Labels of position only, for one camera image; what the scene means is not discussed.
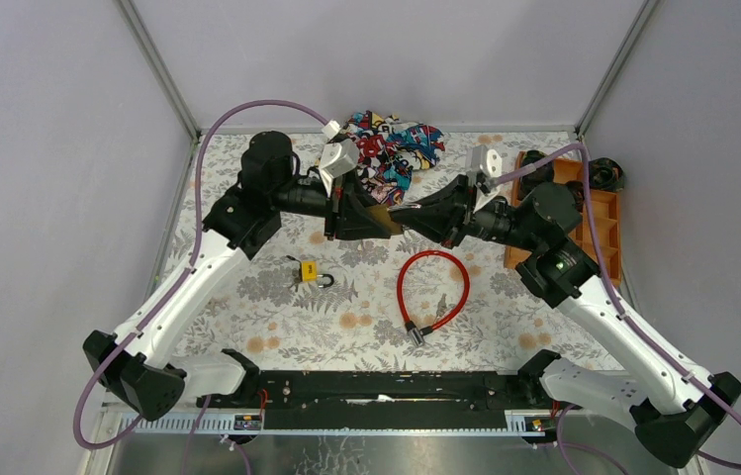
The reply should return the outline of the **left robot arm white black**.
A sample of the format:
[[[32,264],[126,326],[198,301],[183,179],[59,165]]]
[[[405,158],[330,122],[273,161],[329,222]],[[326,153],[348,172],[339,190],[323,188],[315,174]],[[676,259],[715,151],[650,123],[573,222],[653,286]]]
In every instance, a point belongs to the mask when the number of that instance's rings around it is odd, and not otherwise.
[[[375,202],[355,172],[358,159],[357,144],[337,135],[324,145],[317,169],[301,174],[287,135],[255,135],[236,183],[201,218],[193,250],[175,276],[113,332],[85,339],[101,385],[149,422],[180,400],[223,396],[236,407],[251,403],[258,369],[238,351],[176,357],[174,349],[213,294],[241,277],[274,237],[284,214],[324,219],[326,238],[390,237],[389,226],[370,211]]]

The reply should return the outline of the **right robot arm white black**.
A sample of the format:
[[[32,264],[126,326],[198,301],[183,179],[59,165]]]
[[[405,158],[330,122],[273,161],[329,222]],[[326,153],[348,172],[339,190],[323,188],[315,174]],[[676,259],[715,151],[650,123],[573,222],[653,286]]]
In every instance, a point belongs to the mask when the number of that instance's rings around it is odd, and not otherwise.
[[[498,197],[477,207],[474,191],[459,176],[390,216],[445,247],[473,237],[526,250],[515,268],[522,285],[592,335],[627,373],[620,380],[542,350],[518,372],[521,400],[533,408],[551,400],[577,405],[631,430],[659,461],[686,466],[741,395],[740,381],[679,353],[622,300],[572,238],[583,218],[568,187],[541,183],[517,206]]]

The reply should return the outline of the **brass padlock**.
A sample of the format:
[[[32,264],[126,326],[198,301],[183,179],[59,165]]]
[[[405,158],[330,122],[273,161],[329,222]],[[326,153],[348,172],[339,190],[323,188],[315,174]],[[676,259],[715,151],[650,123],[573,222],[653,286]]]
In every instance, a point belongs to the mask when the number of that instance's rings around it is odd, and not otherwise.
[[[391,236],[402,235],[409,228],[402,224],[395,222],[389,213],[389,209],[385,206],[373,206],[366,209],[371,215],[375,222]]]

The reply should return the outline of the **red cable lock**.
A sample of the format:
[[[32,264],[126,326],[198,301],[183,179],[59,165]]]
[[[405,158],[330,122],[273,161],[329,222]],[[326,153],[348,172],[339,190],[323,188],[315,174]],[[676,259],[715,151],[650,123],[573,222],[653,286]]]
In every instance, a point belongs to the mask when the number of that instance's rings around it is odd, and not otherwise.
[[[450,251],[430,249],[405,258],[394,277],[394,310],[406,341],[426,345],[436,333],[462,316],[470,300],[473,278],[465,260]],[[449,309],[440,319],[436,304],[445,293]]]

